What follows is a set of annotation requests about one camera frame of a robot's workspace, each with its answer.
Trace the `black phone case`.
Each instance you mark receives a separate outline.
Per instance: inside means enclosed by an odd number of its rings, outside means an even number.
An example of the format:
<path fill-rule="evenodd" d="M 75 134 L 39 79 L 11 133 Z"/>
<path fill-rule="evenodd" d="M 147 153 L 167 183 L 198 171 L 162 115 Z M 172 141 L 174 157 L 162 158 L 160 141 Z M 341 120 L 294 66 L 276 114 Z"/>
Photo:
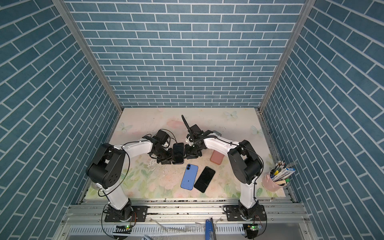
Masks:
<path fill-rule="evenodd" d="M 185 150 L 184 143 L 175 143 L 173 145 L 173 158 L 172 158 L 173 165 L 180 165 L 184 163 L 184 155 L 185 155 L 184 150 Z"/>

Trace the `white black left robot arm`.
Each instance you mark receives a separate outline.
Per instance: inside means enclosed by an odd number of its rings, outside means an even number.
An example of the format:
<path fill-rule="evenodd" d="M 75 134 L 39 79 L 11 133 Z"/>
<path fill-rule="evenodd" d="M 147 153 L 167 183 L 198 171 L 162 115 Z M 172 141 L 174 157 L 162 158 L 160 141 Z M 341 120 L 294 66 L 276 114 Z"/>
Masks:
<path fill-rule="evenodd" d="M 142 154 L 150 154 L 158 160 L 171 161 L 173 150 L 158 140 L 141 139 L 124 145 L 103 144 L 97 150 L 87 175 L 103 192 L 100 197 L 109 201 L 110 215 L 118 222 L 126 222 L 134 217 L 132 203 L 122 188 L 121 174 L 126 161 Z"/>

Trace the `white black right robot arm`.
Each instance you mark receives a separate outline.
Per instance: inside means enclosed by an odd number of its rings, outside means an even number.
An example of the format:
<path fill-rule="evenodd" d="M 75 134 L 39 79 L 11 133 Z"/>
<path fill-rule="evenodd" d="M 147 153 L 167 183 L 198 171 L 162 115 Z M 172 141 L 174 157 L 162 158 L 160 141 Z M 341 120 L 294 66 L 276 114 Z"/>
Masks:
<path fill-rule="evenodd" d="M 259 200 L 256 196 L 257 179 L 264 170 L 264 161 L 253 149 L 250 142 L 230 141 L 210 131 L 200 135 L 186 136 L 186 156 L 198 158 L 201 150 L 210 149 L 229 158 L 233 173 L 241 183 L 239 212 L 242 218 L 250 220 L 257 214 Z"/>

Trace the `dusty pink phone case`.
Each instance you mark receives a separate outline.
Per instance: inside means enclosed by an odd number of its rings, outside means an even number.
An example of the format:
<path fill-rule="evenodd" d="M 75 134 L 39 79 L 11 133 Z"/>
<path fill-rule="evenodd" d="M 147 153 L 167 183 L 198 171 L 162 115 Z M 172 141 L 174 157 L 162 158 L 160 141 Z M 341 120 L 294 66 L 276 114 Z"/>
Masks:
<path fill-rule="evenodd" d="M 210 162 L 219 166 L 222 164 L 224 157 L 224 154 L 218 151 L 213 151 L 212 156 L 210 158 Z"/>

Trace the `sage green phone case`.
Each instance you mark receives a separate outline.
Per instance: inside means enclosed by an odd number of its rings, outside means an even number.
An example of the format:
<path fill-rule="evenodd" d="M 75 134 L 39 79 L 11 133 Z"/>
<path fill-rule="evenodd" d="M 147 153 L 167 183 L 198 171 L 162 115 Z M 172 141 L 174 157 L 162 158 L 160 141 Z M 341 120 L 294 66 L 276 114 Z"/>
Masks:
<path fill-rule="evenodd" d="M 221 137 L 221 136 L 222 136 L 222 134 L 219 133 L 218 131 L 213 131 L 213 134 L 214 134 L 215 136 L 218 136 L 218 137 Z"/>

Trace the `blue smartphone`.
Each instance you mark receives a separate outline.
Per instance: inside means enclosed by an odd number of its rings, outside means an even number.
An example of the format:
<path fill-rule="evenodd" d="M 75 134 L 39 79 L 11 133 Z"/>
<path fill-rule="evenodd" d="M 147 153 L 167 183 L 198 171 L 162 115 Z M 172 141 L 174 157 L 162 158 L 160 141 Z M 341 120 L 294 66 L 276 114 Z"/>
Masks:
<path fill-rule="evenodd" d="M 182 189 L 191 191 L 194 188 L 198 169 L 199 167 L 196 165 L 187 164 L 187 167 L 181 182 Z"/>

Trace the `black smartphone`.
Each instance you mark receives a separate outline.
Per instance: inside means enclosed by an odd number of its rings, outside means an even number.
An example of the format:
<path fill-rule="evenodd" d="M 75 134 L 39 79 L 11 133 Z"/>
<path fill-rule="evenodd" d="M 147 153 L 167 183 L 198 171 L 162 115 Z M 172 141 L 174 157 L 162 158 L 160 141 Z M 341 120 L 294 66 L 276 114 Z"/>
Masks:
<path fill-rule="evenodd" d="M 194 188 L 199 190 L 201 193 L 205 193 L 215 173 L 215 170 L 211 169 L 210 167 L 205 167 L 195 182 Z"/>

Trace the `pink pen cup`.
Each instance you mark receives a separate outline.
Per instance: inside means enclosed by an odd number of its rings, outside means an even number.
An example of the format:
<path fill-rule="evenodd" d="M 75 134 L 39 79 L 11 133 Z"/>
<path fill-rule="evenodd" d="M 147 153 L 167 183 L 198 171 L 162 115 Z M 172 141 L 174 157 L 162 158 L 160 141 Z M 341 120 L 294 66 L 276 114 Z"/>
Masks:
<path fill-rule="evenodd" d="M 288 184 L 286 179 L 279 179 L 277 181 L 274 181 L 270 174 L 265 174 L 265 176 L 262 178 L 262 185 L 263 187 L 270 192 L 276 192 L 283 187 L 285 187 Z"/>

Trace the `blue white box in cup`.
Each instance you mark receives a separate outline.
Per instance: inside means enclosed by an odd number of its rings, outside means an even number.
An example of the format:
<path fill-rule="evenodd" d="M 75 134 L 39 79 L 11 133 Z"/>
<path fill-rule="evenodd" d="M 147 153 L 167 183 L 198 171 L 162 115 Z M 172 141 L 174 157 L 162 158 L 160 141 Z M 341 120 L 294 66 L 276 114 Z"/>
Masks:
<path fill-rule="evenodd" d="M 279 180 L 286 179 L 287 177 L 292 175 L 295 171 L 296 171 L 296 169 L 294 169 L 294 168 L 285 168 L 281 172 L 279 172 L 276 176 L 274 176 L 272 178 L 272 181 L 277 182 Z"/>

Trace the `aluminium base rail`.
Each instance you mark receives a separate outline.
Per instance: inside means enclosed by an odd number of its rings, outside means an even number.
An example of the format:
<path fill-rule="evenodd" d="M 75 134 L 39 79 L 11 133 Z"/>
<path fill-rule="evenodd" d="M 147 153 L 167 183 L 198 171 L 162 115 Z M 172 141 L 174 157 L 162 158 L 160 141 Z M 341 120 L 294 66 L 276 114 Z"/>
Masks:
<path fill-rule="evenodd" d="M 260 200 L 264 210 L 255 219 L 259 240 L 315 240 L 314 227 L 302 203 L 289 198 Z M 70 206 L 54 235 L 56 240 L 203 240 L 212 222 L 218 240 L 243 240 L 242 218 L 231 218 L 236 200 L 135 200 L 137 218 L 125 223 L 105 222 L 103 201 Z"/>

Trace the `blue handled tool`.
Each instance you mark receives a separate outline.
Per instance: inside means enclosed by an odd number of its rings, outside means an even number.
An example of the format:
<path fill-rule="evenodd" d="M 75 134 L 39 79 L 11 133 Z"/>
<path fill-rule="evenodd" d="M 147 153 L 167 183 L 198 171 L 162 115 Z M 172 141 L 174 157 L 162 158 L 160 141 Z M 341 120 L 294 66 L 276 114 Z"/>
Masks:
<path fill-rule="evenodd" d="M 215 225 L 212 218 L 205 223 L 205 240 L 216 240 Z"/>

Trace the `aluminium frame post left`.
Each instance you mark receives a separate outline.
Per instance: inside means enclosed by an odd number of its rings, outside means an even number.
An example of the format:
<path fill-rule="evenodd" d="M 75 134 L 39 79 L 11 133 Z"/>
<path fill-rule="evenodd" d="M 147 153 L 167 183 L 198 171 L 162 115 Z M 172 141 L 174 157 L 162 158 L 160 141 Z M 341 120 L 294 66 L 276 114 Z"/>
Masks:
<path fill-rule="evenodd" d="M 78 43 L 80 49 L 84 53 L 85 57 L 87 58 L 89 64 L 91 65 L 92 69 L 96 73 L 97 77 L 99 78 L 101 84 L 107 91 L 110 99 L 114 103 L 115 107 L 119 111 L 119 113 L 123 112 L 123 107 L 118 100 L 115 92 L 113 91 L 110 83 L 108 82 L 103 70 L 101 69 L 99 63 L 97 62 L 94 54 L 92 53 L 91 48 L 89 47 L 85 37 L 81 33 L 81 30 L 79 29 L 74 17 L 70 13 L 70 10 L 68 9 L 66 3 L 62 0 L 52 0 L 54 6 L 58 10 L 59 14 L 63 18 L 64 22 L 66 23 L 67 27 L 69 28 L 71 34 L 75 38 L 76 42 Z"/>

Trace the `aluminium frame post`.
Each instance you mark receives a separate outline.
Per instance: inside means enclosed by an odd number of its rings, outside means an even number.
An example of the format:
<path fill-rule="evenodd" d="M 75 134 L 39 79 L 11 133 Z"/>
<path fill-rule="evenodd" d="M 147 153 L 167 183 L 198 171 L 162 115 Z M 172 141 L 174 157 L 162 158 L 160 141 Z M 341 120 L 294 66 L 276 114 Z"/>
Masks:
<path fill-rule="evenodd" d="M 89 47 L 85 37 L 81 33 L 81 30 L 79 29 L 74 17 L 70 13 L 70 10 L 68 9 L 66 3 L 62 0 L 52 0 L 54 6 L 58 10 L 59 14 L 63 18 L 64 22 L 66 23 L 67 27 L 69 28 L 71 34 L 75 38 L 76 42 L 78 43 L 80 49 L 84 53 L 85 57 L 87 58 L 89 64 L 91 65 L 92 69 L 96 73 L 97 77 L 99 78 L 101 84 L 107 91 L 110 99 L 114 103 L 115 107 L 119 111 L 119 113 L 123 112 L 123 107 L 118 100 L 115 92 L 113 91 L 110 83 L 108 82 L 103 70 L 101 69 L 99 63 L 97 62 L 94 54 L 92 53 L 91 48 Z"/>
<path fill-rule="evenodd" d="M 266 93 L 265 93 L 262 101 L 261 101 L 261 104 L 259 107 L 260 113 L 262 113 L 267 107 L 268 101 L 269 101 L 270 97 L 272 96 L 272 93 L 273 93 L 273 91 L 274 91 L 274 89 L 275 89 L 275 87 L 279 81 L 279 78 L 283 72 L 283 69 L 284 69 L 287 61 L 288 61 L 288 58 L 289 58 L 298 38 L 300 36 L 300 33 L 304 27 L 306 20 L 309 17 L 309 14 L 310 14 L 315 2 L 316 2 L 315 0 L 305 1 L 305 4 L 304 4 L 304 6 L 303 6 L 303 8 L 299 14 L 298 21 L 293 28 L 292 34 L 291 34 L 289 40 L 287 41 L 287 45 L 283 51 L 283 54 L 282 54 L 281 59 L 279 61 L 279 64 L 276 67 L 274 75 L 271 78 L 270 84 L 266 90 Z"/>

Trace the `aluminium frame post right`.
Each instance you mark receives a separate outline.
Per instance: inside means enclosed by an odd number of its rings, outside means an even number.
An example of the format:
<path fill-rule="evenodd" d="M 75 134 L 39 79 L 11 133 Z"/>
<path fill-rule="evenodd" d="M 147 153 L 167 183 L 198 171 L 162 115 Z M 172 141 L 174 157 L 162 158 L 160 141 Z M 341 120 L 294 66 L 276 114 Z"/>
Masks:
<path fill-rule="evenodd" d="M 275 89 L 275 87 L 279 81 L 279 78 L 283 72 L 283 69 L 284 69 L 287 61 L 288 61 L 288 58 L 289 58 L 298 38 L 300 36 L 300 33 L 304 27 L 306 20 L 309 17 L 309 14 L 310 14 L 315 2 L 316 2 L 315 0 L 305 1 L 305 4 L 304 4 L 304 6 L 303 6 L 303 8 L 299 14 L 298 21 L 293 28 L 292 34 L 291 34 L 289 40 L 287 41 L 287 45 L 283 51 L 283 54 L 282 54 L 281 59 L 279 61 L 279 64 L 276 67 L 274 75 L 271 78 L 270 84 L 266 90 L 266 93 L 265 93 L 262 101 L 261 101 L 261 104 L 259 107 L 260 113 L 262 113 L 267 107 L 268 101 L 269 101 L 270 97 L 272 96 L 272 93 L 273 93 L 273 91 L 274 91 L 274 89 Z"/>

